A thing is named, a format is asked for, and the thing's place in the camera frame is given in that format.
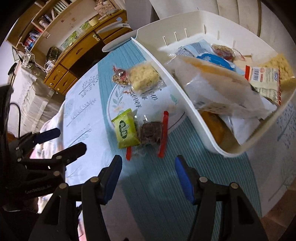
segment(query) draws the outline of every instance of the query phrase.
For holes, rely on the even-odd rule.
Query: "barcode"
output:
[[[253,80],[257,80],[259,79],[259,69],[253,69]]]

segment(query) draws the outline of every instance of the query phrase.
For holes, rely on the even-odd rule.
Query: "white cable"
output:
[[[34,61],[35,65],[36,65],[36,67],[39,67],[44,73],[46,73],[46,71],[45,71],[43,68],[41,68],[39,65],[37,65],[37,63],[36,63],[36,61],[35,61],[35,55],[34,55],[33,53],[31,53],[31,52],[26,48],[26,46],[23,45],[23,43],[18,42],[17,45],[18,45],[18,44],[21,44],[21,45],[25,48],[25,51],[26,51],[27,53],[33,55],[33,57],[34,57],[33,61]]]

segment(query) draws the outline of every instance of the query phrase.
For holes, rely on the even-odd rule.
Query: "white wall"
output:
[[[3,42],[0,47],[0,85],[7,83],[8,71],[14,62],[11,45]]]

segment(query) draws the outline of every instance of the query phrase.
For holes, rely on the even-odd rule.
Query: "white plastic bin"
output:
[[[150,23],[138,29],[136,39],[132,39],[147,60],[163,78],[166,85],[171,85],[174,95],[181,101],[188,117],[195,127],[205,147],[225,157],[236,157],[253,146],[283,113],[295,94],[293,89],[285,90],[281,96],[281,106],[264,122],[255,133],[239,145],[228,131],[218,145],[199,112],[194,108],[186,93],[165,68],[165,63],[179,47],[205,39],[208,43],[226,45],[240,51],[242,55],[251,55],[254,64],[263,63],[275,56],[276,51],[262,39],[244,27],[219,15],[206,11],[178,14]]]

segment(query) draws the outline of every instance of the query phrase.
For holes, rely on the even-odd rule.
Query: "black cable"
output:
[[[10,104],[14,104],[14,105],[16,105],[16,107],[17,107],[18,110],[19,110],[19,131],[18,131],[18,138],[20,138],[20,118],[21,118],[20,107],[18,106],[17,103],[14,103],[14,102],[11,102]]]

